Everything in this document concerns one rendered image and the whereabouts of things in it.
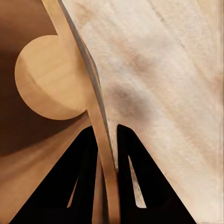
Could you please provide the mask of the trash can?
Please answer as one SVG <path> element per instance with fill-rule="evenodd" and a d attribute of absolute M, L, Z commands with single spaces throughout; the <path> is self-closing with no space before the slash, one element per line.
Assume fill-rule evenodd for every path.
<path fill-rule="evenodd" d="M 62 0 L 0 0 L 0 224 L 90 126 L 98 145 L 91 224 L 121 224 L 98 69 L 70 14 Z"/>

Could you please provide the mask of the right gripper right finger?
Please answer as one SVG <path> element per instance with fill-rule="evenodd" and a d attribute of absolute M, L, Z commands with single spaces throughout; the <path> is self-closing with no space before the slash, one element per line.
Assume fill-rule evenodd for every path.
<path fill-rule="evenodd" d="M 196 224 L 133 129 L 118 124 L 121 224 Z M 147 208 L 136 205 L 130 157 Z"/>

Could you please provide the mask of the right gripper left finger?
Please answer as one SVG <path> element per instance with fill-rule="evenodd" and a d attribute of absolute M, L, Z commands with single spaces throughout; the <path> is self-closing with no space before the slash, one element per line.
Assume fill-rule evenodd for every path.
<path fill-rule="evenodd" d="M 90 126 L 79 133 L 9 224 L 91 224 L 97 156 Z"/>

